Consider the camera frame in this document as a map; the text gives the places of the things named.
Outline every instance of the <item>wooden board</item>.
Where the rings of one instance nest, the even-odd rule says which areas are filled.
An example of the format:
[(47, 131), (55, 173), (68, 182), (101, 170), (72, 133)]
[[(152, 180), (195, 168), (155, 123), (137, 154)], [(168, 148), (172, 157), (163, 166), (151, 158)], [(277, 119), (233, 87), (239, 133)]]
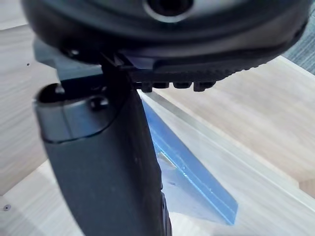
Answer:
[(0, 1), (0, 30), (26, 25), (20, 0)]
[[(313, 198), (255, 158), (246, 162), (248, 153), (165, 99), (145, 99), (240, 204), (232, 227), (171, 214), (174, 236), (313, 235)], [(12, 206), (10, 211), (0, 212), (5, 236), (82, 235), (48, 162), (7, 192), (2, 204)]]
[(315, 178), (314, 91), (314, 75), (279, 57), (202, 93), (174, 88), (156, 93), (301, 182)]
[(34, 60), (32, 41), (28, 26), (0, 31), (0, 196), (46, 160), (32, 98), (57, 78)]

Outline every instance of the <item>gray plastic part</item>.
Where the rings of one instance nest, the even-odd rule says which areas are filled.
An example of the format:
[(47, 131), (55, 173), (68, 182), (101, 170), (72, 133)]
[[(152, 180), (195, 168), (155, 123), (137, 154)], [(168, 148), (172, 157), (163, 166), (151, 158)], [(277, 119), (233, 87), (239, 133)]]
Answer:
[[(60, 81), (103, 73), (100, 65), (86, 64), (68, 58), (60, 51), (47, 45), (38, 38), (35, 39), (33, 47), (36, 60), (55, 68)], [(80, 52), (73, 50), (73, 53), (79, 54)]]
[(93, 107), (95, 99), (107, 99), (101, 95), (55, 103), (43, 102), (41, 97), (53, 86), (57, 87), (57, 84), (45, 87), (33, 104), (44, 140), (65, 142), (90, 136), (106, 128), (114, 119), (117, 112), (115, 104), (108, 104), (100, 110)]

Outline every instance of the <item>wooden surface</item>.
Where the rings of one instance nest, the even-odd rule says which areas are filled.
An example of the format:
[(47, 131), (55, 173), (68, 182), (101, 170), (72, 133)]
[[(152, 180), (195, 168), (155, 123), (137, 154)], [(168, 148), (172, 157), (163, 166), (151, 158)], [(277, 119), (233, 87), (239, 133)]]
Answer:
[(0, 196), (46, 160), (32, 98), (57, 78), (35, 62), (32, 40), (28, 26), (0, 31)]
[(0, 30), (26, 25), (21, 0), (0, 1)]
[(202, 93), (156, 92), (297, 182), (315, 178), (315, 76), (279, 57)]
[[(240, 204), (232, 227), (171, 214), (174, 236), (314, 235), (313, 198), (165, 99), (150, 96), (146, 101)], [(48, 162), (7, 192), (2, 204), (12, 206), (0, 212), (4, 236), (82, 235)]]

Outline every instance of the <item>gray carpet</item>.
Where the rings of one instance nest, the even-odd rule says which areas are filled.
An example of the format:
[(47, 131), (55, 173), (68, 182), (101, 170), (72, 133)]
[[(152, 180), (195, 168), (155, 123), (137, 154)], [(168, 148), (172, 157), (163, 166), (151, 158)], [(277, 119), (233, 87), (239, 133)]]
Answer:
[(312, 7), (310, 22), (301, 40), (284, 56), (300, 67), (315, 74), (315, 3)]

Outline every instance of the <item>black plastic mount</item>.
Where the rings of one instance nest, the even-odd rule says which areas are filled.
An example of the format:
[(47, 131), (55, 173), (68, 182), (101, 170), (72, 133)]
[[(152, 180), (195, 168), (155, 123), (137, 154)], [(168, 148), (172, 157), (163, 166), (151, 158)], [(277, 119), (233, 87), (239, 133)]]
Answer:
[(142, 102), (120, 76), (81, 94), (45, 87), (34, 102), (44, 146), (86, 236), (171, 236)]

